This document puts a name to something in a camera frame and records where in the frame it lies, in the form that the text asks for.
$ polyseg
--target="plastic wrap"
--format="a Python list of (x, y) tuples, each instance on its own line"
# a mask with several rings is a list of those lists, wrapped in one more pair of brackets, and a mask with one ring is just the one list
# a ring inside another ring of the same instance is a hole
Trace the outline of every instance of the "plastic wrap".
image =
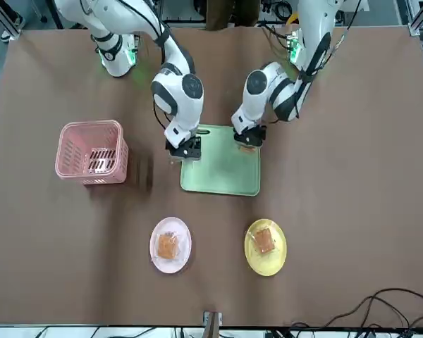
[(269, 225), (257, 228), (254, 231), (249, 230), (247, 233), (259, 254), (266, 255), (277, 250), (276, 241), (271, 234)]
[(155, 240), (155, 258), (166, 261), (178, 260), (180, 255), (182, 236), (177, 232), (163, 232)]

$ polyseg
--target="cable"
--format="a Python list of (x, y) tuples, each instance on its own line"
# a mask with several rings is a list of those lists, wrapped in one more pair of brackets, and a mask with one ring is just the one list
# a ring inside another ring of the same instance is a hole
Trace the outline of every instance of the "cable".
[(139, 12), (135, 7), (133, 7), (133, 6), (131, 6), (131, 5), (129, 5), (129, 4), (127, 4), (124, 0), (117, 0), (121, 5), (123, 5), (123, 6), (125, 6), (125, 7), (127, 7), (128, 9), (130, 9), (130, 10), (132, 10), (132, 11), (134, 11), (135, 13), (137, 13), (141, 18), (143, 18), (149, 25), (150, 25), (150, 27), (152, 27), (152, 29), (154, 30), (154, 32), (155, 32), (155, 35), (157, 36), (157, 37), (160, 37), (160, 35), (161, 35), (161, 30), (160, 30), (160, 32), (158, 33), (157, 32), (157, 30), (155, 29), (155, 26), (150, 22), (150, 20), (148, 19), (148, 18), (146, 18), (143, 14), (141, 14), (141, 12)]
[(285, 39), (287, 40), (287, 37), (285, 35), (279, 34), (276, 32), (276, 30), (274, 30), (273, 28), (270, 28), (268, 26), (268, 23), (266, 21), (262, 21), (258, 27), (263, 27), (266, 28), (268, 31), (270, 31), (272, 34), (276, 35), (277, 37), (280, 37), (281, 39)]
[(83, 11), (83, 14), (85, 14), (86, 16), (88, 16), (89, 15), (89, 13), (85, 10), (85, 7), (83, 6), (83, 2), (82, 2), (82, 0), (78, 0), (79, 2), (80, 2), (80, 6), (82, 6), (82, 11)]
[(100, 326), (96, 328), (96, 330), (92, 333), (92, 336), (90, 338), (93, 338), (96, 335), (97, 331), (99, 331), (99, 329), (100, 329)]
[(142, 335), (144, 335), (144, 334), (148, 333), (149, 331), (153, 331), (153, 330), (155, 330), (155, 329), (156, 329), (156, 327), (151, 327), (150, 329), (147, 329), (147, 330), (145, 330), (145, 331), (143, 331), (143, 332), (141, 332), (141, 333), (137, 334), (136, 336), (131, 336), (131, 337), (125, 337), (125, 336), (112, 336), (112, 337), (109, 337), (109, 338), (138, 338), (138, 337), (141, 337)]
[[(379, 329), (383, 329), (382, 326), (380, 326), (379, 324), (376, 324), (376, 323), (371, 323), (370, 325), (368, 325), (368, 327), (377, 327)], [(390, 336), (390, 338), (392, 338), (392, 334), (390, 332), (387, 332), (387, 334)]]
[[(416, 292), (416, 291), (413, 291), (413, 290), (410, 290), (410, 289), (404, 289), (404, 288), (401, 288), (401, 287), (390, 287), (390, 288), (387, 288), (387, 289), (381, 289), (381, 290), (375, 292), (373, 294), (373, 296), (377, 296), (378, 294), (383, 294), (384, 292), (392, 292), (392, 291), (406, 292), (408, 294), (413, 294), (413, 295), (423, 299), (423, 294), (420, 294), (419, 292)], [(367, 311), (365, 312), (364, 320), (362, 321), (362, 324), (360, 325), (361, 327), (363, 327), (365, 325), (365, 323), (367, 322), (368, 314), (369, 314), (370, 309), (372, 308), (372, 304), (373, 304), (373, 299), (370, 299), (370, 301), (368, 303)]]
[(158, 118), (157, 110), (155, 109), (155, 100), (154, 100), (154, 115), (155, 115), (155, 118), (157, 119), (158, 123), (160, 124), (160, 126), (163, 128), (163, 130), (166, 130), (166, 127), (164, 126), (163, 123), (161, 123), (160, 119)]
[[(145, 17), (143, 14), (141, 14), (141, 12), (139, 12), (135, 7), (133, 7), (133, 6), (131, 6), (131, 5), (129, 5), (129, 4), (127, 4), (124, 0), (117, 0), (120, 4), (122, 4), (123, 6), (125, 6), (125, 7), (127, 7), (127, 8), (129, 8), (130, 10), (132, 10), (133, 12), (135, 12), (135, 13), (137, 13), (141, 18), (143, 18), (149, 25), (150, 25), (150, 27), (152, 27), (152, 29), (154, 30), (154, 32), (155, 32), (155, 35), (157, 36), (157, 37), (160, 37), (161, 36), (161, 18), (158, 16), (158, 14), (157, 14), (157, 12), (155, 11), (155, 8), (151, 8), (149, 5), (149, 8), (152, 10), (152, 12), (153, 12), (153, 14), (155, 15), (155, 17), (157, 18), (157, 20), (158, 20), (158, 24), (159, 24), (159, 32), (157, 31), (157, 29), (155, 28), (155, 26), (150, 22), (150, 20), (147, 18), (147, 17)], [(166, 53), (165, 53), (165, 50), (164, 50), (164, 45), (162, 46), (162, 48), (161, 48), (161, 64), (163, 64), (164, 63), (164, 61), (165, 61), (165, 59), (166, 59)]]
[[(304, 323), (304, 322), (296, 322), (295, 323), (296, 325), (302, 325), (302, 326), (305, 326), (305, 327), (310, 327), (307, 323)], [(298, 332), (298, 334), (296, 335), (296, 338), (298, 338), (299, 337), (299, 334), (301, 333), (302, 331), (299, 331)], [(313, 338), (316, 338), (315, 337), (315, 331), (314, 330), (311, 330), (311, 332), (312, 332), (312, 337)]]
[(362, 2), (362, 0), (359, 0), (359, 2), (357, 2), (357, 6), (355, 7), (355, 12), (354, 15), (351, 18), (350, 23), (348, 24), (348, 26), (346, 27), (346, 31), (343, 33), (343, 35), (341, 36), (341, 38), (338, 40), (338, 42), (334, 45), (334, 47), (332, 48), (331, 53), (329, 53), (329, 56), (327, 57), (327, 59), (321, 63), (321, 65), (319, 66), (319, 69), (323, 69), (324, 66), (329, 62), (329, 60), (331, 60), (332, 55), (335, 54), (336, 50), (340, 47), (341, 43), (343, 42), (343, 40), (345, 39), (348, 31), (350, 30), (351, 26), (353, 26), (353, 22), (354, 19), (359, 11), (359, 7), (360, 7), (360, 3)]
[(42, 336), (42, 334), (49, 329), (49, 327), (50, 326), (46, 326), (44, 329), (42, 329), (41, 331), (39, 331), (39, 333), (36, 334), (36, 337), (35, 338), (40, 338)]
[(169, 123), (171, 123), (171, 119), (168, 117), (168, 114), (166, 114), (165, 112), (163, 112), (164, 117), (169, 121)]
[(287, 46), (285, 45), (285, 44), (283, 44), (282, 43), (282, 41), (281, 41), (281, 38), (280, 37), (278, 37), (277, 35), (276, 35), (276, 39), (277, 39), (277, 42), (283, 47), (283, 48), (285, 48), (285, 49), (287, 49)]
[(376, 299), (376, 300), (378, 300), (378, 301), (381, 301), (381, 302), (383, 302), (383, 303), (385, 303), (386, 305), (388, 305), (389, 307), (391, 307), (393, 310), (395, 310), (395, 311), (397, 311), (397, 312), (399, 312), (399, 310), (397, 309), (397, 308), (394, 308), (391, 304), (389, 304), (389, 303), (387, 303), (386, 301), (384, 301), (383, 299), (380, 299), (379, 297), (376, 297), (376, 296), (368, 296), (368, 297), (365, 297), (365, 298), (363, 298), (363, 300), (354, 308), (354, 309), (352, 309), (351, 311), (349, 311), (349, 312), (347, 312), (347, 313), (343, 313), (343, 314), (340, 314), (340, 315), (336, 315), (335, 317), (333, 317), (332, 319), (330, 319), (330, 321), (328, 321), (325, 325), (323, 325), (323, 326), (321, 326), (321, 327), (318, 327), (318, 328), (315, 328), (315, 331), (317, 331), (317, 330), (322, 330), (322, 329), (325, 329), (326, 327), (328, 327), (330, 324), (332, 324), (333, 322), (335, 322), (336, 320), (338, 320), (338, 319), (341, 319), (341, 318), (344, 318), (344, 317), (348, 317), (349, 315), (352, 315), (352, 314), (354, 314), (354, 313), (356, 313), (357, 312), (357, 310), (359, 310), (361, 307), (362, 307), (362, 305), (366, 302), (366, 301), (368, 301), (369, 299)]
[[(290, 14), (289, 15), (284, 15), (284, 14), (281, 14), (281, 12), (280, 12), (280, 8), (281, 7), (284, 7), (284, 8), (287, 8), (287, 11), (288, 12), (290, 12)], [(291, 17), (291, 15), (293, 14), (293, 9), (291, 8), (291, 5), (287, 2), (287, 1), (285, 1), (285, 0), (282, 0), (282, 1), (277, 1), (276, 2), (276, 5), (274, 6), (274, 10), (273, 10), (273, 12), (274, 12), (274, 15), (280, 20), (280, 21), (282, 21), (282, 22), (287, 22), (288, 21), (288, 19)]]
[(421, 322), (423, 320), (423, 316), (422, 317), (418, 317), (417, 319), (415, 319), (413, 322), (412, 322), (412, 324), (410, 324), (410, 327), (411, 328), (414, 328), (415, 327), (415, 325), (418, 323), (418, 322)]

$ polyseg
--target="metal frame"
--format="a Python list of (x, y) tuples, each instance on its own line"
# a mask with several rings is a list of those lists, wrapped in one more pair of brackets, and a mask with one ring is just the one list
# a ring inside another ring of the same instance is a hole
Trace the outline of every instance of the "metal frame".
[(420, 8), (417, 15), (411, 20), (409, 24), (409, 31), (412, 36), (419, 35), (420, 28), (423, 26), (423, 7)]
[(14, 22), (6, 15), (4, 10), (0, 7), (0, 23), (5, 27), (5, 29), (11, 35), (11, 39), (17, 39), (20, 32), (17, 31)]
[(205, 330), (202, 338), (219, 338), (219, 327), (223, 325), (223, 314), (219, 312), (204, 312)]

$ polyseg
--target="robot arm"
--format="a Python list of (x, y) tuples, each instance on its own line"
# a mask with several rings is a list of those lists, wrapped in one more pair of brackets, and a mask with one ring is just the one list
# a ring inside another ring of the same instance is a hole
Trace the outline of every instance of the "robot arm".
[(260, 125), (269, 101), (281, 121), (299, 118), (302, 103), (331, 45), (335, 16), (344, 0), (300, 0), (298, 17), (302, 39), (302, 65), (296, 81), (288, 78), (281, 65), (270, 63), (246, 79), (243, 102), (232, 115), (234, 138), (247, 146), (261, 146), (266, 127)]
[(109, 73), (125, 75), (135, 64), (133, 33), (145, 32), (164, 51), (166, 60), (152, 80), (154, 102), (173, 116), (165, 129), (166, 148), (180, 158), (200, 157), (195, 136), (204, 104), (204, 90), (195, 76), (190, 54), (175, 40), (154, 11), (151, 0), (56, 0), (64, 17), (92, 31)]

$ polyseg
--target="pink basket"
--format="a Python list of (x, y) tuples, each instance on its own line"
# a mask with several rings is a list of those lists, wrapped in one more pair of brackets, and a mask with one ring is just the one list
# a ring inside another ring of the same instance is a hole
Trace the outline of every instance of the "pink basket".
[(67, 124), (61, 131), (55, 171), (62, 180), (82, 184), (122, 183), (128, 147), (114, 120)]

